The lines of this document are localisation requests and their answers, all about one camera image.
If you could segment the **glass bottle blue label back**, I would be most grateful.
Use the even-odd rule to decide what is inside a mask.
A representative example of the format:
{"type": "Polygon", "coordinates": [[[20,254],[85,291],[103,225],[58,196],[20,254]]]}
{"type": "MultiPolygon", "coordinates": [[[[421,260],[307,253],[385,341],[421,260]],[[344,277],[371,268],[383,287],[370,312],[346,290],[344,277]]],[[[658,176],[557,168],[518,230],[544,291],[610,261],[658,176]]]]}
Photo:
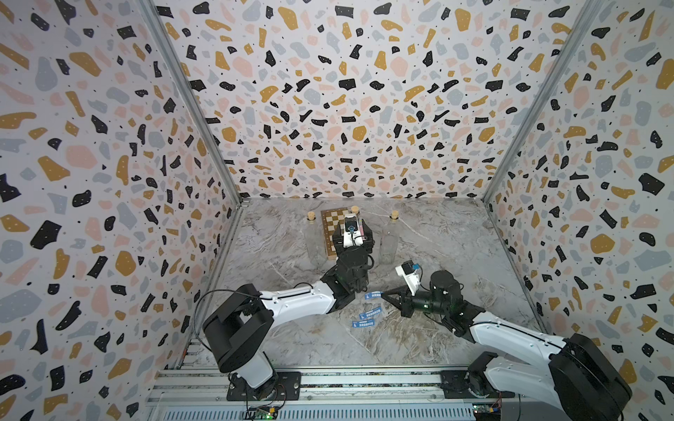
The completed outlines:
{"type": "Polygon", "coordinates": [[[315,212],[308,212],[306,214],[304,235],[310,263],[315,268],[322,268],[328,258],[326,257],[323,231],[315,212]]]}

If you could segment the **clear glass bottle with cork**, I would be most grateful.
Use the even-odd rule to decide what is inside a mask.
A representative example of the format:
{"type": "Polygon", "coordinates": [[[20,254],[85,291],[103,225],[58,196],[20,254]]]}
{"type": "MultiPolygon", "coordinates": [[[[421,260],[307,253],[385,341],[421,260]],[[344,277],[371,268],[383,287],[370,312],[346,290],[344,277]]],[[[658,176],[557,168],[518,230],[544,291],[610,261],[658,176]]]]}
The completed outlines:
{"type": "Polygon", "coordinates": [[[399,213],[393,210],[387,224],[384,226],[380,244],[380,262],[383,265],[394,263],[398,249],[398,221],[399,213]]]}

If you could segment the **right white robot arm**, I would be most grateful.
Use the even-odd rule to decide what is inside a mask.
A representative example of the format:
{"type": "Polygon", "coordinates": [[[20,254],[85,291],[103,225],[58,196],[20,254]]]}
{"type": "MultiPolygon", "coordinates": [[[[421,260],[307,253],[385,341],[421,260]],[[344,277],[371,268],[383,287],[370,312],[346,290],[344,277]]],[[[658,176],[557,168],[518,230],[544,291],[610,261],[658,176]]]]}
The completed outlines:
{"type": "Polygon", "coordinates": [[[499,318],[466,301],[463,286],[446,270],[428,287],[421,269],[397,269],[405,283],[382,292],[404,318],[421,312],[457,338],[485,347],[465,382],[475,396],[512,392],[562,410],[571,420],[622,420],[633,392],[596,344],[575,333],[541,333],[499,318]]]}

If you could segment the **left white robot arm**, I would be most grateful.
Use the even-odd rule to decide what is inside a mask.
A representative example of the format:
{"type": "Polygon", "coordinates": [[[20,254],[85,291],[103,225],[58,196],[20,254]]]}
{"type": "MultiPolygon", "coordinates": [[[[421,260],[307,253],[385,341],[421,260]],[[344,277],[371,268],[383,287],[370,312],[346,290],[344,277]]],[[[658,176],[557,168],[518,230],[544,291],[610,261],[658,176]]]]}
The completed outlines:
{"type": "Polygon", "coordinates": [[[368,225],[354,215],[336,228],[335,266],[315,283],[294,289],[259,291],[247,283],[234,290],[202,324],[220,372],[234,373],[257,394],[275,386],[277,372],[261,350],[270,330],[296,319],[338,312],[369,286],[375,239],[368,225]]]}

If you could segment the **wooden chessboard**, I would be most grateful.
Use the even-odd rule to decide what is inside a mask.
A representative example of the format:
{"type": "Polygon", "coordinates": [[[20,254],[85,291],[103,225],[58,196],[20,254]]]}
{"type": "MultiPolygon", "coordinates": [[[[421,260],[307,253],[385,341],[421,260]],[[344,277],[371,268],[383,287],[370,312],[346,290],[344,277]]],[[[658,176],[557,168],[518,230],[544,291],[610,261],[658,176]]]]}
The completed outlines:
{"type": "Polygon", "coordinates": [[[349,208],[335,208],[321,211],[321,222],[323,226],[323,237],[326,243],[326,257],[334,261],[337,257],[335,246],[333,245],[333,234],[338,227],[343,225],[345,215],[349,213],[349,208]]]}

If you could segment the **left metal corner post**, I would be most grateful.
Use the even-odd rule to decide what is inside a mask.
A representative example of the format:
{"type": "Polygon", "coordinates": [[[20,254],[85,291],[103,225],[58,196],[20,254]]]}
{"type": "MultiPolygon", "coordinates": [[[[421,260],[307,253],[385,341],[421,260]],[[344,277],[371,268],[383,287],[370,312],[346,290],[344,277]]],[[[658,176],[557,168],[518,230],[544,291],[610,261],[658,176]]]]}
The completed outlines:
{"type": "Polygon", "coordinates": [[[173,49],[170,37],[168,36],[168,33],[166,33],[156,10],[156,5],[150,0],[140,0],[138,1],[138,6],[140,14],[147,23],[149,33],[156,41],[157,49],[165,61],[167,70],[175,81],[178,93],[184,100],[185,107],[191,115],[202,140],[205,142],[208,153],[212,157],[213,165],[217,169],[225,186],[227,197],[233,202],[234,208],[240,208],[242,206],[240,194],[235,188],[234,182],[226,167],[226,163],[224,162],[213,134],[208,127],[206,118],[193,95],[189,79],[184,75],[177,53],[175,49],[173,49]]]}

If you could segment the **metal corner post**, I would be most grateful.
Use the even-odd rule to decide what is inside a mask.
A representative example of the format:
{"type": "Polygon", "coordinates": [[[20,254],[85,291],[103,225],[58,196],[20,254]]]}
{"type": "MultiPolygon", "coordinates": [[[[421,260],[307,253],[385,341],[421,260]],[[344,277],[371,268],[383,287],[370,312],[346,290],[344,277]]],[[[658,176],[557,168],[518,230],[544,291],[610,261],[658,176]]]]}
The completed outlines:
{"type": "Polygon", "coordinates": [[[138,6],[140,14],[147,23],[149,33],[156,41],[157,49],[165,61],[167,70],[175,81],[178,93],[184,100],[185,107],[191,115],[202,140],[205,142],[208,153],[212,157],[213,165],[217,169],[225,186],[227,197],[233,202],[234,208],[240,208],[242,206],[240,194],[235,188],[234,182],[226,167],[226,163],[224,162],[213,134],[208,127],[206,118],[193,95],[189,79],[184,75],[177,53],[175,49],[173,49],[170,37],[168,36],[168,33],[166,33],[156,10],[156,5],[150,0],[140,0],[138,1],[138,6]]]}
{"type": "Polygon", "coordinates": [[[579,15],[574,22],[574,26],[572,27],[558,58],[553,63],[553,66],[546,76],[539,93],[532,103],[532,106],[525,114],[525,119],[519,126],[518,131],[514,137],[514,141],[510,145],[509,149],[507,149],[507,152],[505,152],[503,155],[503,160],[501,161],[500,166],[498,166],[495,176],[491,179],[491,182],[488,185],[488,188],[482,198],[484,205],[488,205],[488,203],[496,196],[498,186],[500,186],[500,183],[507,175],[508,167],[515,161],[516,154],[519,152],[525,143],[525,140],[528,138],[528,135],[532,131],[538,116],[556,91],[556,85],[561,81],[571,58],[574,56],[581,41],[583,40],[587,31],[590,29],[591,24],[593,23],[597,14],[600,12],[602,4],[603,1],[601,0],[587,0],[584,2],[583,7],[581,8],[579,15]]]}

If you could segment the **right metal corner post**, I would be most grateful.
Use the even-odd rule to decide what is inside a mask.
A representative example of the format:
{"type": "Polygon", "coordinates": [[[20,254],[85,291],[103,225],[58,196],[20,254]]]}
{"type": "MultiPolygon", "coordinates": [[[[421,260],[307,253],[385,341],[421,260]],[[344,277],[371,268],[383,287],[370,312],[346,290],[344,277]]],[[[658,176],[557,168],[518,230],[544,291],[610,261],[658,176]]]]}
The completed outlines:
{"type": "Polygon", "coordinates": [[[574,26],[572,27],[558,58],[553,63],[553,66],[546,76],[539,93],[532,103],[532,106],[525,114],[525,119],[519,126],[518,131],[514,137],[514,141],[510,145],[509,149],[507,149],[507,152],[505,152],[503,155],[503,160],[501,161],[500,166],[498,166],[495,176],[491,179],[491,182],[488,185],[488,188],[482,198],[484,205],[488,205],[488,203],[496,196],[498,186],[500,186],[500,183],[507,175],[508,167],[515,161],[516,154],[519,152],[525,143],[525,140],[528,138],[528,135],[532,131],[538,116],[556,91],[556,85],[561,81],[571,58],[574,56],[581,41],[583,40],[587,31],[590,29],[591,24],[593,23],[597,14],[600,12],[602,4],[603,1],[601,0],[587,0],[584,2],[583,7],[581,8],[579,15],[574,22],[574,26]]]}

